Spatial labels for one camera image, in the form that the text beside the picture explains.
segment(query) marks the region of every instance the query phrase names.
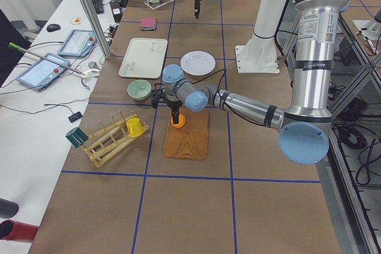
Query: cable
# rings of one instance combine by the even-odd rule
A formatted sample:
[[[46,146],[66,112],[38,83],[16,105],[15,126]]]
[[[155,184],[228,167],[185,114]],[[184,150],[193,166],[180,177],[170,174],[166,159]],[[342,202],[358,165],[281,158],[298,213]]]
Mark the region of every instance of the cable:
[[[215,71],[214,73],[210,74],[209,76],[204,77],[203,79],[198,80],[198,81],[193,81],[192,83],[193,83],[193,84],[195,84],[195,83],[200,83],[200,82],[202,82],[202,81],[204,81],[204,80],[206,80],[206,79],[208,79],[208,78],[210,78],[210,77],[214,76],[215,74],[220,73],[220,72],[222,72],[222,71],[225,71],[225,72],[226,72],[226,69],[225,69],[225,68],[222,68],[221,70]]]
[[[298,33],[294,33],[294,32],[291,32],[291,31],[286,31],[286,30],[278,30],[277,32],[285,32],[285,33],[289,33],[289,34],[293,34],[293,35],[298,35]]]
[[[32,64],[29,64],[27,62],[19,62],[17,65],[15,65],[14,67],[18,67],[19,65],[28,65],[28,66],[31,66]]]
[[[3,89],[3,88],[5,88],[5,87],[9,86],[14,80],[15,80],[15,79],[12,79],[12,80],[11,80],[9,83],[7,83],[5,86],[1,86],[0,89]]]
[[[57,106],[63,106],[63,107],[68,108],[68,109],[71,111],[71,113],[74,114],[73,110],[71,110],[71,108],[70,108],[69,106],[67,106],[67,105],[63,105],[63,104],[44,104],[44,105],[45,105],[45,106],[53,105],[53,106],[55,106],[55,107],[57,107]]]
[[[371,154],[372,154],[372,151],[373,151],[373,147],[374,147],[376,144],[381,143],[380,140],[376,143],[376,140],[377,140],[377,139],[374,138],[374,139],[372,140],[370,146],[366,147],[366,148],[365,148],[363,151],[361,151],[361,153],[358,154],[358,156],[357,156],[357,158],[358,158],[358,160],[359,160],[359,162],[360,162],[360,164],[361,164],[361,167],[359,167],[359,169],[358,169],[357,172],[356,172],[355,180],[356,180],[356,183],[359,184],[359,185],[361,185],[361,186],[366,186],[366,185],[368,185],[368,184],[370,183],[370,180],[371,180],[371,178],[370,178],[370,173],[372,173],[372,174],[374,174],[374,175],[376,175],[376,176],[381,177],[380,174],[374,173],[374,172],[372,172],[372,171],[369,169],[369,165],[370,165],[370,164],[372,164],[372,163],[378,161],[379,159],[381,159],[381,155],[379,155],[376,159],[374,159],[374,160],[372,160],[372,161],[370,160],[370,157],[371,157]],[[369,149],[369,151],[368,151],[368,155],[367,155],[366,163],[363,164],[363,163],[361,162],[361,155],[362,155],[367,149]],[[365,182],[360,182],[358,178],[359,178],[360,173],[361,173],[361,171],[362,171],[363,168],[365,168],[365,170],[366,170],[367,180],[366,180]]]
[[[10,93],[23,92],[23,91],[25,91],[25,90],[35,89],[36,87],[42,87],[42,86],[47,86],[47,87],[48,87],[51,83],[52,83],[52,81],[51,81],[50,83],[42,84],[42,85],[40,85],[40,86],[28,87],[27,89],[15,90],[15,91],[13,91],[13,92],[3,92],[3,93],[0,93],[0,95],[9,95]]]
[[[215,73],[218,73],[218,72],[220,72],[220,71],[224,71],[224,73],[222,74],[222,76],[220,77],[220,80],[218,81],[217,91],[216,91],[216,93],[214,94],[214,98],[216,98],[216,95],[217,95],[217,94],[218,94],[220,97],[222,97],[222,95],[221,95],[221,93],[220,93],[220,86],[221,86],[222,79],[226,76],[226,69],[223,68],[223,69],[221,69],[221,70],[216,71]],[[249,122],[249,123],[251,123],[251,124],[254,124],[254,125],[257,125],[257,126],[262,126],[261,124],[258,124],[258,123],[256,123],[256,122],[251,121],[250,119],[246,118],[246,117],[245,117],[244,115],[242,115],[239,111],[237,111],[237,110],[235,110],[234,108],[232,108],[227,102],[224,102],[224,105],[227,106],[227,107],[230,109],[230,111],[232,111],[232,112],[233,112],[235,115],[237,115],[239,118],[241,118],[241,119],[243,119],[243,120],[245,120],[245,121],[247,121],[247,122]]]
[[[33,48],[35,46],[44,45],[44,44],[51,44],[51,43],[60,43],[60,44],[63,44],[64,42],[62,42],[62,41],[43,42],[43,43],[34,44],[34,45],[30,46],[29,49]]]
[[[381,37],[381,33],[380,33],[379,37],[377,38],[377,42],[376,42],[376,53],[377,53],[377,47],[379,46],[380,37]]]
[[[341,48],[340,50],[336,51],[335,54],[339,54],[341,53],[342,51],[350,48],[351,46],[353,46],[355,44],[355,40],[352,41],[352,43],[350,43],[348,46],[345,46],[344,48]]]
[[[364,135],[351,126],[338,127],[338,132],[340,141],[352,149],[359,150],[367,146],[367,140]]]
[[[47,110],[50,110],[50,109],[53,109],[53,108],[56,108],[58,106],[64,106],[66,104],[73,104],[75,102],[81,102],[81,101],[88,101],[89,98],[85,98],[85,99],[75,99],[73,101],[70,101],[70,102],[63,102],[61,104],[45,104],[45,105],[53,105],[52,107],[48,107],[48,108],[44,108],[44,109],[41,109],[39,111],[35,111],[35,112],[30,112],[30,111],[23,111],[23,110],[19,110],[19,109],[15,109],[15,108],[10,108],[10,107],[7,107],[5,105],[2,105],[0,104],[1,107],[4,107],[6,109],[9,109],[9,110],[12,110],[12,111],[17,111],[17,112],[20,112],[20,113],[23,113],[23,114],[30,114],[30,115],[35,115],[35,114],[38,114],[40,112],[44,112],[44,111],[47,111]]]

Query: red object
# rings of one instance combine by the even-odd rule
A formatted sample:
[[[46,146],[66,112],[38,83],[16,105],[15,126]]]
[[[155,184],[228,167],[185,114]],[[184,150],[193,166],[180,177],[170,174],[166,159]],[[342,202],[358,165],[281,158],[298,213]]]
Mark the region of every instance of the red object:
[[[8,219],[0,223],[0,239],[32,243],[37,230],[38,226]]]

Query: table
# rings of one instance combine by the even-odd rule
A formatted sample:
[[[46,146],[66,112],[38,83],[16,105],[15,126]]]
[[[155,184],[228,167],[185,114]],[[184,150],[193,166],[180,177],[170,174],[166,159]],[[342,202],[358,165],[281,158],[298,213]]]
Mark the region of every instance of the table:
[[[105,7],[104,14],[98,14],[104,30],[114,24],[113,15],[109,7]],[[72,25],[71,19],[79,17],[82,23]],[[32,45],[64,41],[72,29],[91,30],[86,14],[79,0],[63,0],[57,10],[49,19],[48,24],[57,23],[61,30],[48,33],[43,28]],[[47,52],[57,53],[60,44],[46,44],[31,48],[34,52],[44,55]],[[96,47],[90,57],[83,61],[79,68],[88,69],[89,61],[103,62],[102,53]],[[20,62],[33,63],[36,58],[25,55]],[[19,75],[25,65],[16,67],[10,74],[4,86]],[[94,88],[96,79],[89,79],[86,83],[90,89]],[[0,89],[0,93],[25,89],[17,81]],[[71,102],[76,99],[86,99],[90,91],[80,83],[79,76],[65,76],[58,79],[43,92],[26,90],[9,95],[1,95],[1,105],[23,111],[35,112],[48,106],[44,104],[58,104]],[[88,100],[68,104],[74,111],[84,113]],[[54,108],[50,111],[35,115],[21,114],[19,112],[0,108],[0,133],[2,146],[2,159],[0,160],[0,197],[17,202],[20,210],[12,219],[29,224],[39,225],[50,196],[54,189],[58,175],[70,148],[65,134],[71,128],[78,126],[79,121],[70,123],[68,116],[71,112],[65,107]],[[30,244],[16,242],[0,242],[0,253],[27,253]]]
[[[143,2],[129,1],[80,126],[97,130],[98,120],[107,125],[110,114],[133,109],[150,132],[99,169],[70,149],[30,253],[340,253],[315,166],[285,159],[276,131],[209,108],[208,158],[167,159],[168,108],[130,99],[133,79],[117,74],[132,38],[167,39],[165,65],[208,52],[216,70],[227,69],[224,88],[286,108],[282,63],[280,74],[236,70],[234,47],[251,38],[260,0],[204,0],[199,20],[193,0],[155,11]],[[247,13],[237,14],[242,7]],[[156,17],[157,30],[140,31],[142,17]]]

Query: white tray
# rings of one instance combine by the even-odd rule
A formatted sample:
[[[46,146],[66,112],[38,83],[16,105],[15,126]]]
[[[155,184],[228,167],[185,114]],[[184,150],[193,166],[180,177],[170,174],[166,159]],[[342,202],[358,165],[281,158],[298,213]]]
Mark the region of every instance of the white tray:
[[[157,79],[161,74],[167,44],[165,39],[131,39],[119,69],[119,76]]]

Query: metal pole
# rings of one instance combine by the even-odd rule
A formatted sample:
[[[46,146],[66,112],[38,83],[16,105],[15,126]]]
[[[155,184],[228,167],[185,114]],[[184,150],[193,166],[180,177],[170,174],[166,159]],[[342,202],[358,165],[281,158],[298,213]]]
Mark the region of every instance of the metal pole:
[[[103,34],[102,26],[98,20],[98,16],[96,15],[91,0],[80,0],[80,2],[90,21],[90,25],[99,43],[99,47],[101,47],[105,59],[109,59],[111,57],[110,47],[107,44],[106,38]]]

